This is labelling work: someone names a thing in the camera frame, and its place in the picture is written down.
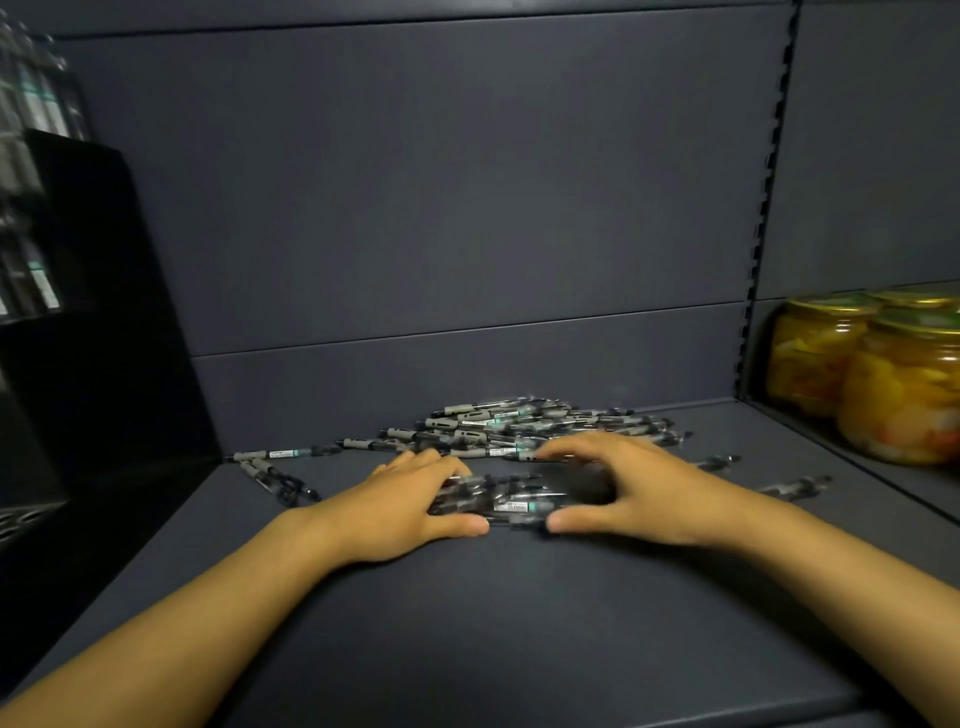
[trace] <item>person's right hand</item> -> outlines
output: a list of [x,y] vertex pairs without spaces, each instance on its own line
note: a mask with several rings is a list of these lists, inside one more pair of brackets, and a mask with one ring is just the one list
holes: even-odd
[[574,455],[602,463],[618,498],[610,505],[576,505],[550,514],[553,533],[607,532],[660,544],[713,546],[736,528],[742,509],[762,498],[671,455],[645,440],[584,432],[551,440],[540,460]]

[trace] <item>jar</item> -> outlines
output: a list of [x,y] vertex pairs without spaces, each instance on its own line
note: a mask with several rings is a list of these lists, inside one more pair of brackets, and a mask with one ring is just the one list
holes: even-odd
[[867,291],[867,296],[880,302],[884,308],[945,308],[960,309],[960,296],[947,293],[929,293],[911,291],[909,288],[885,288],[880,291]]
[[891,463],[960,458],[960,313],[876,316],[847,370],[837,426],[855,448]]
[[859,294],[790,299],[777,319],[767,394],[812,417],[833,417],[844,374],[880,304]]

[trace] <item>yellow food in jar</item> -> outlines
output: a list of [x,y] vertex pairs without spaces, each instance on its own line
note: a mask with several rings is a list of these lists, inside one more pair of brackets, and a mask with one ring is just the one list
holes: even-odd
[[960,459],[960,313],[890,308],[851,358],[837,427],[903,465]]
[[943,308],[953,311],[960,308],[960,296],[951,296],[948,293],[914,291],[909,288],[884,288],[878,291],[867,291],[867,296],[879,301],[884,308]]
[[790,299],[774,330],[770,398],[812,417],[832,417],[850,356],[879,310],[879,303],[859,295]]

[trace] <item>person's left arm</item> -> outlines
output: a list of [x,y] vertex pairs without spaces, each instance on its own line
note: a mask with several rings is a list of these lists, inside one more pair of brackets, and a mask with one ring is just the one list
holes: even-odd
[[443,481],[466,474],[460,460],[435,450],[405,452],[360,485],[283,513],[19,695],[0,710],[0,728],[203,725],[271,633],[331,571],[486,533],[480,516],[426,515]]

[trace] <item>gold jar lid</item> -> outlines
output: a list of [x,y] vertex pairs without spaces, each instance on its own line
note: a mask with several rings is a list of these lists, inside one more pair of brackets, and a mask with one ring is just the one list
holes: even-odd
[[960,305],[960,296],[929,291],[911,291],[908,288],[885,288],[880,291],[867,291],[867,295],[896,308],[950,308]]
[[870,326],[902,336],[960,344],[960,313],[956,311],[887,308]]
[[789,299],[787,308],[798,313],[815,313],[837,319],[854,319],[873,316],[881,309],[880,303],[859,293],[826,296],[800,296]]

